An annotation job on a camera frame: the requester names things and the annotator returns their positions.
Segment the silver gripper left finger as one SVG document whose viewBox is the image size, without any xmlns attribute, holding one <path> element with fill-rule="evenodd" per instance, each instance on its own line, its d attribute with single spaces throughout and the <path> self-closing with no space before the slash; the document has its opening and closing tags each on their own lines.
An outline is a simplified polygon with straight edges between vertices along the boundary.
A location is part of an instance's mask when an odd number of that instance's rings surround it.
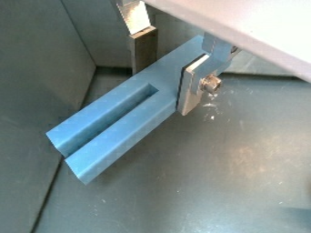
<svg viewBox="0 0 311 233">
<path fill-rule="evenodd" d="M 132 73 L 156 61 L 158 29 L 152 26 L 143 0 L 111 0 L 128 30 Z"/>
</svg>

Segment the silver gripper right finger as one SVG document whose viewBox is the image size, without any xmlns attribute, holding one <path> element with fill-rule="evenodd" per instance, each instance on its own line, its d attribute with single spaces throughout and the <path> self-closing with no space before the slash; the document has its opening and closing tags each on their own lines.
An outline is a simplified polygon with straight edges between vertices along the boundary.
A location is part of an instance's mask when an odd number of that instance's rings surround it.
<svg viewBox="0 0 311 233">
<path fill-rule="evenodd" d="M 231 65 L 240 49 L 215 35 L 204 34 L 203 54 L 183 68 L 176 109 L 186 116 L 200 103 L 203 93 L 215 94 L 222 86 L 218 75 Z"/>
</svg>

